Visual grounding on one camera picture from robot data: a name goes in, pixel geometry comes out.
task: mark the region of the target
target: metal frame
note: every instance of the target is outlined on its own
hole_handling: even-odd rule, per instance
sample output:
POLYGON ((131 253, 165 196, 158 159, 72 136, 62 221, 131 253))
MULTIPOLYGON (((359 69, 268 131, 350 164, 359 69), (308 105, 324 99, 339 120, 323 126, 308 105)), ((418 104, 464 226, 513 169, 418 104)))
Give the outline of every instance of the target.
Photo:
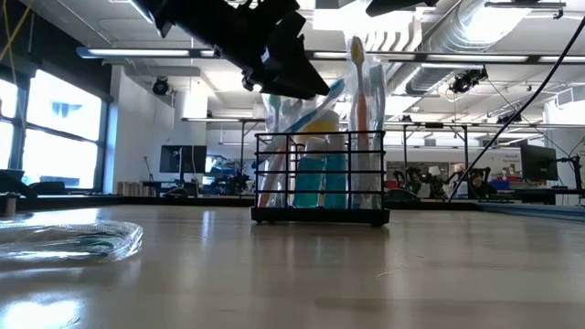
POLYGON ((292 151, 292 144, 296 144, 293 137, 294 136, 312 136, 314 133, 256 133, 256 163, 260 161, 261 154, 280 154, 285 157, 284 159, 284 170, 256 170, 256 193, 254 198, 254 207, 250 209, 250 217, 252 220, 257 221, 259 224, 262 221, 268 222, 276 222, 276 221, 312 221, 312 222, 343 222, 343 223, 368 223, 373 226, 379 227, 384 224, 387 224, 389 221, 389 210, 384 209, 384 176, 386 174, 386 170, 384 168, 384 131, 364 131, 364 132, 322 132, 320 134, 328 134, 328 135, 346 135, 347 136, 347 150, 342 151, 299 151, 295 148, 292 151), (352 136, 358 134, 378 134, 380 135, 379 138, 379 145, 375 145, 377 148, 376 150, 352 150, 351 143, 352 143, 352 136), (265 152, 260 150, 261 140, 265 139, 266 137, 274 138, 276 136, 284 136, 285 137, 285 150, 284 151, 274 151, 274 152, 265 152), (291 162, 291 155, 298 155, 298 154, 343 154, 347 156, 347 169, 341 171, 325 171, 325 170, 318 170, 318 171, 298 171, 295 167, 294 169, 290 168, 291 162), (352 169, 352 155, 353 154, 374 154, 379 155, 380 157, 380 169, 379 170, 354 170, 352 169), (346 181, 347 181, 347 190, 345 191, 322 191, 322 190, 290 190, 289 188, 289 180, 292 178, 291 174, 294 174, 294 177, 297 174, 325 174, 325 173, 333 173, 333 174, 346 174, 346 181), (259 188, 259 175, 261 174, 284 174, 284 189, 283 190, 270 190, 270 189, 261 189, 259 188), (371 190, 355 190, 352 189, 352 178, 354 174, 378 174, 380 175, 380 186, 378 191, 371 191, 371 190), (258 207, 260 201, 260 194, 264 193, 271 193, 271 194, 284 194, 284 205, 283 207, 258 207), (288 207, 288 199, 289 194, 294 193, 315 193, 320 195, 327 195, 327 194, 344 194, 347 195, 347 205, 346 208, 294 208, 288 207), (352 195, 372 195, 372 196, 379 196, 380 197, 380 206, 381 209, 356 209, 353 208, 352 205, 352 195))

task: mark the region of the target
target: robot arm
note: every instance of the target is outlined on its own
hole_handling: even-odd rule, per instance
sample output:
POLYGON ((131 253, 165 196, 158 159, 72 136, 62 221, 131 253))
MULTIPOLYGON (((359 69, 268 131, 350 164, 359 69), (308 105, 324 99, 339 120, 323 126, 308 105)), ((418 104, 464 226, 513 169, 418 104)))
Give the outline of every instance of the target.
POLYGON ((304 55, 305 18, 295 0, 251 0, 234 8, 224 0, 131 0, 166 37, 172 26, 208 45, 242 70, 242 84, 261 92, 311 99, 329 88, 304 55))

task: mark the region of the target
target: computer monitor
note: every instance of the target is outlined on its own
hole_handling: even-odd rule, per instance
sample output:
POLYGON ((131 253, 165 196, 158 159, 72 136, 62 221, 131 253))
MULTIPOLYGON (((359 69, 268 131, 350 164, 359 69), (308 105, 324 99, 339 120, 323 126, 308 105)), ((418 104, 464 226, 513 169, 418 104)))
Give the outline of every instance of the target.
POLYGON ((557 151, 553 148, 534 145, 520 146, 522 176, 525 179, 558 180, 557 151))
POLYGON ((185 174, 203 174, 205 173, 206 156, 207 146, 163 145, 161 147, 160 172, 173 174, 182 171, 185 174))

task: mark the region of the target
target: yellow cable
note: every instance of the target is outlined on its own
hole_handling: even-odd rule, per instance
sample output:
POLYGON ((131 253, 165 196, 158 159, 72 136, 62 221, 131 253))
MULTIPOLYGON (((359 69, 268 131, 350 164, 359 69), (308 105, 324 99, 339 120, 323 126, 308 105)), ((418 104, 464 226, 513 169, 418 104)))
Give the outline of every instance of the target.
POLYGON ((7 50, 12 47, 12 43, 15 41, 15 38, 18 35, 18 32, 20 32, 20 28, 25 23, 25 20, 27 20, 28 12, 30 12, 31 6, 33 5, 34 2, 35 0, 30 0, 28 2, 25 13, 22 15, 22 17, 20 17, 18 24, 16 24, 15 32, 12 34, 12 36, 10 36, 8 42, 6 43, 6 46, 4 47, 4 49, 2 49, 2 52, 0 53, 0 62, 2 61, 2 59, 4 59, 4 55, 6 55, 7 50))
MULTIPOLYGON (((6 39, 10 39, 10 27, 8 24, 8 14, 6 13, 6 0, 2 3, 2 11, 4 12, 4 26, 6 29, 6 39)), ((15 60, 12 55, 12 46, 10 44, 6 45, 8 47, 8 57, 10 58, 10 68, 12 69, 12 81, 16 85, 16 69, 15 69, 15 60)))

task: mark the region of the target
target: white wall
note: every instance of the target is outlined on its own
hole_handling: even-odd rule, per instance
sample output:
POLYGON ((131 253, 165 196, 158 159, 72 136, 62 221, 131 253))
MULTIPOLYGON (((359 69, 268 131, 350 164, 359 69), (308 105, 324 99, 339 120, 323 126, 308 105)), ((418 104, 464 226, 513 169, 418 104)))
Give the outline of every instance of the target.
POLYGON ((159 172, 161 145, 205 144, 204 123, 181 122, 175 109, 127 77, 120 66, 112 69, 112 96, 104 192, 112 192, 119 181, 148 180, 145 156, 154 180, 177 178, 178 174, 159 172))
MULTIPOLYGON (((256 138, 255 133, 264 133, 264 131, 251 131, 244 137, 244 159, 255 159, 256 156, 256 138)), ((240 158, 240 147, 239 145, 219 145, 219 142, 224 143, 240 143, 241 142, 241 131, 240 130, 224 130, 213 129, 207 131, 206 143, 207 143, 207 154, 223 155, 224 157, 233 161, 239 161, 240 158)))

